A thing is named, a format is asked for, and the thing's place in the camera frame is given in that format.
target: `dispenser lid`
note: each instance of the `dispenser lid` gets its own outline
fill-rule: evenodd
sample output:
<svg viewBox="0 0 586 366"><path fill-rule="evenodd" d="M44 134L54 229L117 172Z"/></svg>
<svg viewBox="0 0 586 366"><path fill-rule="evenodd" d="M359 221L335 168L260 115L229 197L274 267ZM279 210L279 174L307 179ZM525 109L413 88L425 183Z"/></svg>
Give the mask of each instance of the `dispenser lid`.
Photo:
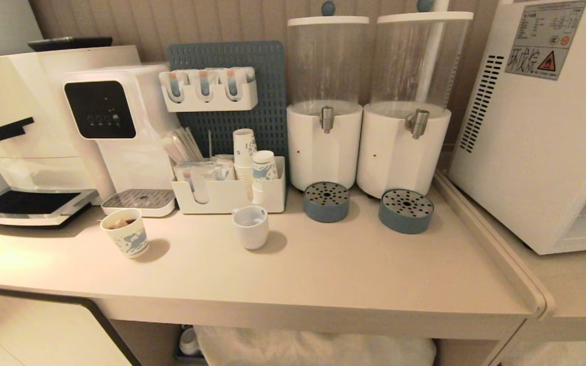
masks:
<svg viewBox="0 0 586 366"><path fill-rule="evenodd" d="M295 18L288 20L288 26L316 25L316 24L368 24L367 16L309 16L307 18Z"/></svg>
<svg viewBox="0 0 586 366"><path fill-rule="evenodd" d="M474 19L474 13L472 12L421 12L380 16L377 18L376 22L377 24L382 24L401 23L404 21L449 21L472 19Z"/></svg>

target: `warning label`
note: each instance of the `warning label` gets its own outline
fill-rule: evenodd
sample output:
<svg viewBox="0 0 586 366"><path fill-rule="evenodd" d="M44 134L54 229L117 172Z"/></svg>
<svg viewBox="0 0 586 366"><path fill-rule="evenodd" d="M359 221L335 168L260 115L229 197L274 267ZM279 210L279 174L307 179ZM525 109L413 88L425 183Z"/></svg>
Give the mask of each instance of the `warning label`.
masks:
<svg viewBox="0 0 586 366"><path fill-rule="evenodd" d="M523 9L505 72L558 80L586 0Z"/></svg>

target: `stack of paper cups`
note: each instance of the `stack of paper cups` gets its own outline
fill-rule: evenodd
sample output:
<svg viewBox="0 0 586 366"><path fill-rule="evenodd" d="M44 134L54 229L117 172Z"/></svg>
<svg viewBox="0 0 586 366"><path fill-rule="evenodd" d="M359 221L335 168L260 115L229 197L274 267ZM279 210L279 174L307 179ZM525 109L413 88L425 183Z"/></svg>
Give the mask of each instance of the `stack of paper cups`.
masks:
<svg viewBox="0 0 586 366"><path fill-rule="evenodd" d="M253 199L253 154L256 152L254 132L249 128L242 128L232 133L235 148L235 172L237 179L246 182L246 193Z"/></svg>
<svg viewBox="0 0 586 366"><path fill-rule="evenodd" d="M278 179L275 154L270 150L261 150L253 154L253 194L254 204L263 202L263 181Z"/></svg>

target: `blue pegboard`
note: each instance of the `blue pegboard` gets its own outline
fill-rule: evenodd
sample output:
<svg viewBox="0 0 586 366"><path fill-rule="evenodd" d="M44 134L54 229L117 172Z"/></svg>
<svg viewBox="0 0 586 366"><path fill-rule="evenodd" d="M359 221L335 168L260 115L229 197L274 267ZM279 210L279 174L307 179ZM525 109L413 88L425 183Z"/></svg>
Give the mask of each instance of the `blue pegboard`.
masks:
<svg viewBox="0 0 586 366"><path fill-rule="evenodd" d="M231 154L232 132L254 130L259 150L284 156L288 165L286 134L286 66L284 46L276 40L174 44L168 51L170 67L254 67L258 104L250 111L181 112L180 123L191 128L203 155L209 155L207 131L212 131L214 154Z"/></svg>

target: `blue knob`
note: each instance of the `blue knob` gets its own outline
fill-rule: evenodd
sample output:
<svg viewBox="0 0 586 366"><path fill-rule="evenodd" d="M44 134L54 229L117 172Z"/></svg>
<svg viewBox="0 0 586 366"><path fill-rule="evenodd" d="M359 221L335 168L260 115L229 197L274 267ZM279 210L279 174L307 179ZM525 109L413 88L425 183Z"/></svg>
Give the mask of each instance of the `blue knob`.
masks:
<svg viewBox="0 0 586 366"><path fill-rule="evenodd" d="M333 2L324 2L323 7L320 8L320 12L323 16L333 16L336 12L336 5Z"/></svg>
<svg viewBox="0 0 586 366"><path fill-rule="evenodd" d="M418 12L430 12L433 7L433 0L417 0Z"/></svg>

